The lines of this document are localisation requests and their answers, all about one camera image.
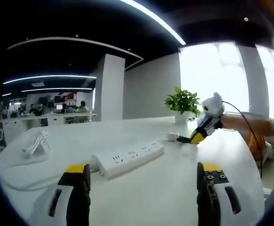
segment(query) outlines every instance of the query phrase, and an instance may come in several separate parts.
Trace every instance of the office room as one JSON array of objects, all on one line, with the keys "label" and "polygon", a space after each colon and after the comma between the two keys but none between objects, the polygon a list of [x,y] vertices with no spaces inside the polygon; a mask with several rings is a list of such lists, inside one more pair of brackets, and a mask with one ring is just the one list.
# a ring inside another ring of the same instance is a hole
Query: office room
[{"label": "office room", "polygon": [[6,219],[274,224],[274,0],[41,0],[0,17]]}]

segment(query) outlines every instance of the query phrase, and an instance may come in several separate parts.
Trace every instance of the floor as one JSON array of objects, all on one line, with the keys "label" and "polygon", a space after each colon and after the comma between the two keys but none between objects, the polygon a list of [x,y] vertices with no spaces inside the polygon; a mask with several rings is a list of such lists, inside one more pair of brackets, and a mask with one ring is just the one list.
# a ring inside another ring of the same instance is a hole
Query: floor
[{"label": "floor", "polygon": [[274,187],[274,161],[267,160],[263,165],[262,183],[265,188]]}]

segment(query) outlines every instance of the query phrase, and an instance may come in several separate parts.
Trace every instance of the power strip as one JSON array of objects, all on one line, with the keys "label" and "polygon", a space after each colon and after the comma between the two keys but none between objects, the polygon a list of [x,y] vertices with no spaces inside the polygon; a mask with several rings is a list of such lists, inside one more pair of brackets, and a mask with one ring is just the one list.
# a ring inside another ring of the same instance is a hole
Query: power strip
[{"label": "power strip", "polygon": [[96,153],[91,156],[95,166],[107,179],[132,171],[164,154],[164,146],[153,142],[125,152]]}]

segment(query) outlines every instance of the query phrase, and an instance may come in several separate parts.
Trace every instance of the green leaves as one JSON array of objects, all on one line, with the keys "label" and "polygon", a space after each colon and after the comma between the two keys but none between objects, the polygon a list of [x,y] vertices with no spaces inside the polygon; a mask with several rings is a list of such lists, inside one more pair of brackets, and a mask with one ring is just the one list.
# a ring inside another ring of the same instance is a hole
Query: green leaves
[{"label": "green leaves", "polygon": [[176,94],[168,95],[168,98],[164,101],[165,105],[171,111],[177,111],[183,114],[184,112],[192,112],[196,116],[200,113],[197,109],[199,105],[197,93],[190,93],[187,90],[181,90],[180,87],[174,88]]}]

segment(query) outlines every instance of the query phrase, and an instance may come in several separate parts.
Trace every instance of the potted plant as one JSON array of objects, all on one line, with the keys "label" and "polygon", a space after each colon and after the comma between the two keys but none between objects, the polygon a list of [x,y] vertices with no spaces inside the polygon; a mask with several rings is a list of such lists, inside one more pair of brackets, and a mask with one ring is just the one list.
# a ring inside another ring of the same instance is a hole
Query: potted plant
[{"label": "potted plant", "polygon": [[199,98],[197,93],[190,93],[187,90],[181,90],[180,87],[175,87],[175,94],[168,95],[165,100],[165,105],[171,110],[175,111],[175,123],[186,123],[187,118],[194,114],[197,116],[200,111],[197,106],[199,105]]}]

